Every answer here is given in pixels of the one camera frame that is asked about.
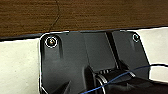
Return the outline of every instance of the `screw head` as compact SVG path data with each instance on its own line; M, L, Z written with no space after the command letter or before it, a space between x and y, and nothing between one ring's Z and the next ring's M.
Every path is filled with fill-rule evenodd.
M140 40L140 36L138 34L133 34L132 38L135 42L138 42Z
M57 39L55 37L48 37L45 41L45 44L49 48L54 48L54 47L57 46L58 42L57 42Z

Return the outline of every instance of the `cord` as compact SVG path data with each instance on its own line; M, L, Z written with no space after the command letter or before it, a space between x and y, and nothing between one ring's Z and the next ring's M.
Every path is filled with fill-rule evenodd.
M51 29L54 27L54 25L57 23L57 21L58 21L58 19L59 19L59 17L60 17L59 4L58 4L58 1L57 1L57 0L55 0L55 2L56 2L56 4L57 4L57 11L58 11L58 13L57 13L57 17L56 17L55 21L53 22L53 24L52 24L51 27L49 28L49 32L50 32Z
M94 89L92 89L92 90L83 92L83 93L81 93L81 94L87 94L87 93L89 93L89 92L98 90L98 89L100 89L100 88L102 88L102 87L104 87L104 86L110 84L110 83L113 82L114 80L116 80L116 79L118 79L118 78L120 78L120 77L122 77L122 76L124 76L124 75L126 75L126 74L128 74L128 73L130 73L130 72L132 72L132 71L135 71L135 70L138 70L138 69L142 69L142 68L146 68L146 67L151 67L151 66L164 66L164 67L168 67L168 65L166 65L166 64L151 64L151 65L147 65L147 66L141 66L141 67L135 68L135 69L133 69L133 70L124 72L124 73L118 75L117 77L111 79L111 80L110 80L109 82L107 82L106 84L104 84L104 85L102 85L102 86L99 86L99 87L97 87L97 88L94 88Z

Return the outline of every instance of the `wooden panel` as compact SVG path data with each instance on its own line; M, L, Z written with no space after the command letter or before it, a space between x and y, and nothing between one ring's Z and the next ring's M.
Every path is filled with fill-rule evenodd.
M52 31L168 25L168 0L58 0ZM0 0L0 36L48 32L55 0Z

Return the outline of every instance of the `white wall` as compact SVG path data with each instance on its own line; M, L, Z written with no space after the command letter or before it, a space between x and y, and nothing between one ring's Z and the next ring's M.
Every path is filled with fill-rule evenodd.
M38 39L0 42L1 94L38 94Z
M136 31L144 46L150 64L168 64L168 27ZM168 82L168 68L152 67L150 79Z

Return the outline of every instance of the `black cable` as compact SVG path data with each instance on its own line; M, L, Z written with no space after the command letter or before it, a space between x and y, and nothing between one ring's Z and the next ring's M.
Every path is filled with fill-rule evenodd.
M135 71L135 70L138 70L138 69L142 69L142 68L146 68L146 67L151 67L151 66L164 66L164 67L168 67L168 65L166 65L166 64L151 64L151 65L147 65L147 66L141 66L141 67L135 68L135 69L133 69L133 70L124 72L124 73L118 75L117 77L111 79L111 80L110 80L109 82L107 82L106 84L104 84L104 85L102 85L102 86L99 86L99 87L97 87L97 88L94 88L94 89L92 89L92 90L83 92L83 93L81 93L81 94L87 94L87 93L89 93L89 92L98 90L98 89L100 89L100 88L102 88L102 87L104 87L104 86L110 84L110 83L113 82L114 80L116 80L116 79L118 79L118 78L120 78L120 77L122 77L122 76L124 76L124 75L126 75L126 74L128 74L128 73L130 73L130 72L132 72L132 71Z

